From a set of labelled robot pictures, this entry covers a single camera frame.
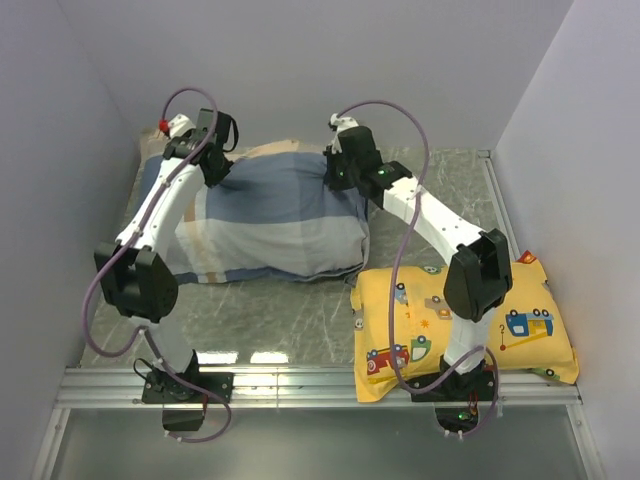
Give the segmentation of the blue plaid pillowcase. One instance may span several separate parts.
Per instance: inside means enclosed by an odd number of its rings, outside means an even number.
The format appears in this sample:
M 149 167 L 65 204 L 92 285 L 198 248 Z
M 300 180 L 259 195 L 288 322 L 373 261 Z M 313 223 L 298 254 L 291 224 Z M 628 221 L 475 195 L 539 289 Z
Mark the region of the blue plaid pillowcase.
M 286 139 L 231 159 L 230 173 L 198 190 L 169 238 L 165 262 L 179 283 L 311 282 L 366 265 L 367 201 L 325 185 L 320 147 Z

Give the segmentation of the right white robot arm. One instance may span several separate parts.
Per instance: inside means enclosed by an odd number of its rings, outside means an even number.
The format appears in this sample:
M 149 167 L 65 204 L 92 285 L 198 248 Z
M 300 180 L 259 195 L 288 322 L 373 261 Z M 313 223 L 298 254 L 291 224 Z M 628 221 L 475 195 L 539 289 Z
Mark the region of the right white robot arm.
M 354 118 L 333 116 L 329 125 L 334 137 L 324 151 L 328 187 L 357 189 L 417 232 L 448 267 L 444 299 L 452 328 L 442 373 L 422 390 L 441 387 L 449 398 L 463 399 L 481 378 L 494 312 L 513 286 L 508 240 L 497 229 L 484 231 L 458 216 L 402 164 L 383 161 L 372 131 Z

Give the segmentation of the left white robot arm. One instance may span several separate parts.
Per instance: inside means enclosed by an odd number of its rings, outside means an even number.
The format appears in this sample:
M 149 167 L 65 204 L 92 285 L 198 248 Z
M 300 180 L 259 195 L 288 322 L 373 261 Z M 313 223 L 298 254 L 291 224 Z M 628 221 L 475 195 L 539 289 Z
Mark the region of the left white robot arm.
M 179 286 L 165 258 L 188 204 L 202 187 L 230 173 L 225 145 L 236 144 L 239 134 L 232 116 L 210 109 L 201 109 L 195 123 L 178 115 L 160 129 L 169 142 L 151 189 L 131 222 L 115 241 L 100 244 L 94 259 L 106 303 L 132 321 L 155 356 L 149 387 L 189 402 L 202 391 L 202 379 L 195 351 L 168 319 Z

